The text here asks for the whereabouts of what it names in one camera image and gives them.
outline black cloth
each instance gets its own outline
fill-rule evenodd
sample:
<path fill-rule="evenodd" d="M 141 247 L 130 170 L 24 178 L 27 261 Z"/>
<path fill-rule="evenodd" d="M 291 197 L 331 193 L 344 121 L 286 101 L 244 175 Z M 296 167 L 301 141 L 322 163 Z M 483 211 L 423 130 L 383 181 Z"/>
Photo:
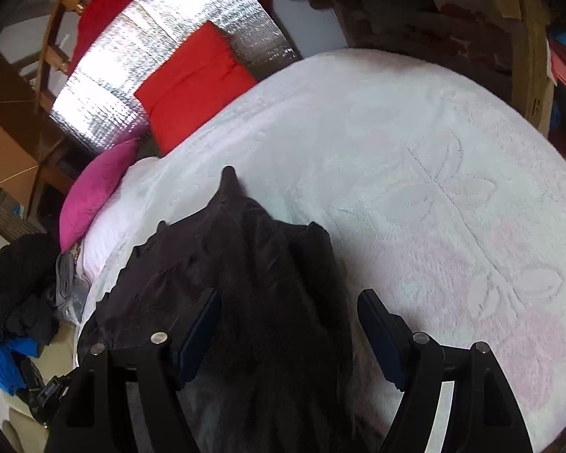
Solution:
<path fill-rule="evenodd" d="M 12 328 L 16 329 L 13 334 L 34 338 L 52 332 L 52 321 L 40 314 L 40 302 L 26 300 L 54 288 L 58 255 L 59 246 L 45 234 L 24 235 L 0 249 L 0 342 L 11 335 L 6 329 L 11 315 Z M 34 336 L 28 335 L 26 329 L 32 330 Z"/>
<path fill-rule="evenodd" d="M 274 221 L 243 195 L 232 167 L 206 208 L 160 224 L 134 249 L 83 329 L 78 357 L 97 342 L 119 349 L 168 331 L 207 287 L 221 293 L 221 322 L 178 394 L 200 450 L 366 451 L 344 407 L 352 342 L 329 235 Z"/>

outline bolt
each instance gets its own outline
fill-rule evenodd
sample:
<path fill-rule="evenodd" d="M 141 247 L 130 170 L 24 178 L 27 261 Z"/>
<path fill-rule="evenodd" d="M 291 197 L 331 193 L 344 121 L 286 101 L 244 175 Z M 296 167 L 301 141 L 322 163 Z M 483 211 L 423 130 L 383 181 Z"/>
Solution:
<path fill-rule="evenodd" d="M 167 340 L 168 335 L 166 332 L 155 332 L 155 334 L 151 336 L 151 342 L 154 344 L 163 344 Z"/>
<path fill-rule="evenodd" d="M 491 350 L 491 347 L 486 342 L 477 342 L 475 344 L 475 348 L 478 350 L 479 353 L 486 354 Z"/>
<path fill-rule="evenodd" d="M 427 344 L 430 342 L 430 336 L 425 332 L 415 332 L 413 334 L 413 340 L 417 342 L 417 344 Z"/>
<path fill-rule="evenodd" d="M 102 344 L 100 342 L 91 347 L 91 354 L 93 356 L 98 356 L 99 354 L 103 353 L 104 351 L 105 351 L 105 344 Z"/>

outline silver insulation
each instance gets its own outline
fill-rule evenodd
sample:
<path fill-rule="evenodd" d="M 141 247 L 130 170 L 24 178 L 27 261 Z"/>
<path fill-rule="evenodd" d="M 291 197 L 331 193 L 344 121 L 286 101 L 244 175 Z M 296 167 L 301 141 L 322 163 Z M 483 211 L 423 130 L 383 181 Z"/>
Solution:
<path fill-rule="evenodd" d="M 297 60 L 257 0 L 134 0 L 80 60 L 51 116 L 97 152 L 144 132 L 148 118 L 134 92 L 208 20 L 258 80 Z"/>

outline fleece blanket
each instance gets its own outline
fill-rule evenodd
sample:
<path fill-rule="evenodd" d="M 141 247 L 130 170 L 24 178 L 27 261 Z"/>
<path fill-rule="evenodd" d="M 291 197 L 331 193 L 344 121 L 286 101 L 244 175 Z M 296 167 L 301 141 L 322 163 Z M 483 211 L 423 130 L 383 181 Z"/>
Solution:
<path fill-rule="evenodd" d="M 155 161 L 139 224 L 92 286 L 84 322 L 158 222 L 205 206 L 222 167 L 288 223 L 330 234 L 352 308 L 349 404 L 385 435 L 401 395 L 355 304 L 372 287 L 414 331 L 490 343 L 535 452 L 566 426 L 566 163 L 516 111 L 447 69 L 380 51 L 305 60 L 238 98 Z M 429 451 L 440 451 L 444 387 Z"/>

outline pink pillow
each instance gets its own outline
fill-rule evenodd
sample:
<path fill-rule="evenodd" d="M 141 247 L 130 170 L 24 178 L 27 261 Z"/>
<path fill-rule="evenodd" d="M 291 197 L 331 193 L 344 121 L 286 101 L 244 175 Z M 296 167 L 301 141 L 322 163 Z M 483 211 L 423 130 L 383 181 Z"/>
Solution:
<path fill-rule="evenodd" d="M 130 139 L 101 153 L 89 163 L 69 191 L 59 218 L 61 250 L 68 251 L 90 228 L 128 167 L 134 163 L 137 140 Z"/>

